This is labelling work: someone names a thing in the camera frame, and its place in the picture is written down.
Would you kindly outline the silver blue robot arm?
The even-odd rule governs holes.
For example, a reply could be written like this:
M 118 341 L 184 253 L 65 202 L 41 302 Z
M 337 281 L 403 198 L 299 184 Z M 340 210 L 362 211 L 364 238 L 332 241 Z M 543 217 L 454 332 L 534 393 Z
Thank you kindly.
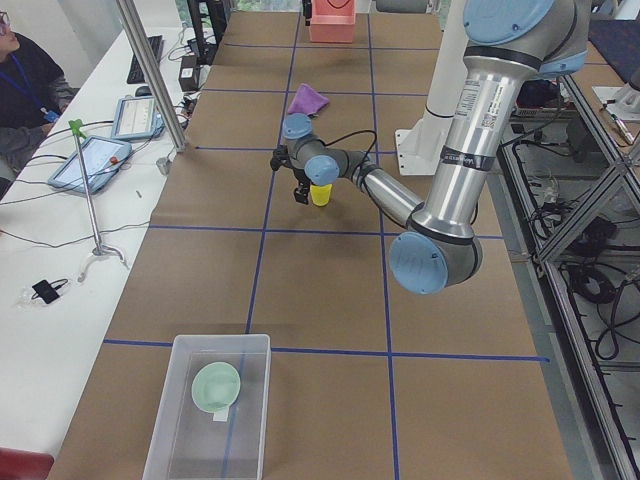
M 334 149 L 304 114 L 282 122 L 284 142 L 270 166 L 288 168 L 305 199 L 310 185 L 350 180 L 405 229 L 390 248 L 396 281 L 416 294 L 462 283 L 480 268 L 471 218 L 522 85 L 579 70 L 587 54 L 588 1 L 467 1 L 450 27 L 464 30 L 466 79 L 426 199 L 376 165 L 364 151 Z

